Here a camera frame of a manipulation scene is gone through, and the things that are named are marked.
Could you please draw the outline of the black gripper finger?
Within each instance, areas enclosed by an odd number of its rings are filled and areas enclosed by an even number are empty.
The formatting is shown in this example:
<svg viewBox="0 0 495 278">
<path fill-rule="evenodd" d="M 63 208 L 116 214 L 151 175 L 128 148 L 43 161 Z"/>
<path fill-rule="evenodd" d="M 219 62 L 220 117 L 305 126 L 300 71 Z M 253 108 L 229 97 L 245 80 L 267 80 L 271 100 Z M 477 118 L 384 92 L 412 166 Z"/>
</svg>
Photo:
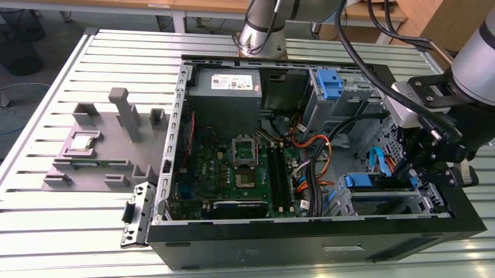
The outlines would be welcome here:
<svg viewBox="0 0 495 278">
<path fill-rule="evenodd" d="M 468 163 L 453 163 L 452 167 L 441 163 L 437 167 L 420 169 L 420 179 L 435 185 L 445 185 L 451 188 L 467 188 L 479 185 L 479 177 Z"/>
<path fill-rule="evenodd" d="M 405 178 L 408 171 L 419 165 L 424 157 L 424 137 L 423 129 L 401 129 L 400 179 Z"/>
</svg>

